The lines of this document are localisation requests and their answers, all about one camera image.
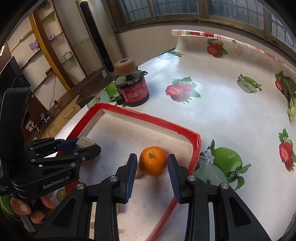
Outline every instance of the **finger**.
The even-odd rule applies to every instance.
[[[46,207],[54,208],[53,202],[50,200],[50,198],[47,195],[42,196],[41,200]]]
[[[11,209],[17,215],[29,215],[31,213],[31,209],[28,204],[24,201],[17,199],[15,197],[10,197],[10,206]]]
[[[41,223],[41,220],[44,218],[44,214],[39,210],[34,210],[30,217],[33,223]]]

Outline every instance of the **wooden shelf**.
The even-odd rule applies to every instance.
[[[63,32],[59,33],[57,36],[55,36],[50,42],[53,42],[56,38],[62,36]],[[24,64],[24,66],[21,68],[21,70],[23,70],[31,61],[33,58],[36,57],[37,54],[39,54],[40,52],[42,52],[41,50],[38,53],[35,53],[32,55],[31,58],[29,58],[29,60]]]
[[[69,59],[72,59],[73,57],[74,57],[74,55],[71,56]],[[67,59],[67,60],[65,60],[64,62],[62,62],[62,64],[66,63],[69,59]]]
[[[45,18],[43,18],[41,20],[42,23],[44,23],[45,21],[51,19],[52,17],[54,17],[54,11],[52,11],[51,13],[49,13]],[[29,35],[31,35],[31,33],[33,33],[33,30],[31,29],[30,31],[28,31],[21,39],[20,41],[12,48],[12,50],[10,50],[10,53],[12,53],[13,50],[15,50],[15,48],[21,43],[23,42]]]
[[[39,90],[40,87],[44,84],[44,82],[45,82],[49,77],[51,77],[52,75],[54,75],[54,72],[53,72],[53,71],[51,71],[51,72],[48,74],[48,76],[46,76],[46,77],[44,78],[44,80],[41,81],[41,83],[35,88],[35,90],[32,91],[32,93],[34,94],[37,90]]]

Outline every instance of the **standing air conditioner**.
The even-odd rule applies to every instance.
[[[116,75],[114,64],[122,54],[101,0],[76,0],[76,5],[107,75]]]

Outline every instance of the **tangerine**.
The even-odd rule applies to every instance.
[[[165,170],[168,158],[158,146],[145,148],[140,154],[139,170],[150,176],[157,176]]]

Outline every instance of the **purple plush toy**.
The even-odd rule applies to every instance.
[[[40,51],[40,47],[37,41],[30,43],[29,47],[31,48],[31,50],[33,50],[34,53],[38,53]]]

